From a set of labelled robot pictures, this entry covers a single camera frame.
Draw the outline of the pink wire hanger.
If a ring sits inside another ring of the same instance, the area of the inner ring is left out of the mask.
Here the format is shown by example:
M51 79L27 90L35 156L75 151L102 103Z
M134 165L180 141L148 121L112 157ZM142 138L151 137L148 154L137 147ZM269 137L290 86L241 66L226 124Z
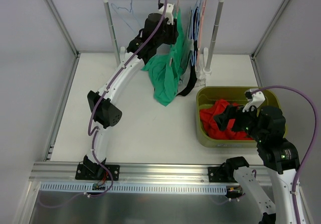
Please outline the pink wire hanger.
M177 0L177 3L176 3L176 13L174 14L175 19L177 19L177 17L178 17L179 1L180 1L180 0ZM173 61L173 58L170 59L170 67L172 66L172 61Z

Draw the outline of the green tank top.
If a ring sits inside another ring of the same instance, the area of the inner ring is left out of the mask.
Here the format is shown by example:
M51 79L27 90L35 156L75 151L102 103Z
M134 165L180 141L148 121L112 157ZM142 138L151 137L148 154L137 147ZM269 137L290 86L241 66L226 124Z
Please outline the green tank top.
M178 93L178 83L183 72L180 68L180 63L185 33L181 14L181 23L178 23L179 35L176 43L171 45L169 54L153 56L142 68L142 71L148 73L154 88L154 99L163 106L169 105Z

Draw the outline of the light blue wire hanger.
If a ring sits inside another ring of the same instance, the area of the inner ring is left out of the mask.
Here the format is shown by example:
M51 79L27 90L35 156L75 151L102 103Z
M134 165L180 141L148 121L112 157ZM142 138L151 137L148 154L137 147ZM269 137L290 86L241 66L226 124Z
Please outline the light blue wire hanger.
M141 25L140 21L137 19L135 13L134 13L132 4L133 4L133 0L130 0L129 8L119 7L114 3L111 4L111 7L114 10L114 12L117 14L117 16L131 29L132 32L135 33L136 30L128 23L128 21L122 16L122 14L119 13L120 10L127 11L136 20L138 26L141 27L142 25Z

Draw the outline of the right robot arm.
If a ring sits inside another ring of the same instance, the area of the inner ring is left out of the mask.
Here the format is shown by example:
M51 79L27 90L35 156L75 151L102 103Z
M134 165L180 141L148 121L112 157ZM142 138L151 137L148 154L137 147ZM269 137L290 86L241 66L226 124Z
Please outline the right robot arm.
M304 213L300 193L296 191L295 175L300 163L294 144L284 138L285 117L281 109L263 106L229 105L223 113L215 115L219 130L224 131L234 120L232 131L244 131L256 141L257 152L267 168L274 194L272 202L253 177L249 163L244 157L233 157L223 164L224 177L237 182L245 195L259 211L259 223L303 223Z

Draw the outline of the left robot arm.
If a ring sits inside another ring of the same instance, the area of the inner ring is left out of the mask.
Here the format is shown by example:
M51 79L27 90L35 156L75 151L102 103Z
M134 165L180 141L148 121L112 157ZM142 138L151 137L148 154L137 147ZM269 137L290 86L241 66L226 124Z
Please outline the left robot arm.
M93 139L90 150L77 166L77 180L116 179L116 169L106 165L108 138L122 117L116 103L131 79L156 55L158 47L162 44L173 45L179 35L177 19L173 14L174 5L160 4L158 7L158 12L148 15L144 27L128 44L128 59L117 67L100 89L87 94L91 111L87 133Z

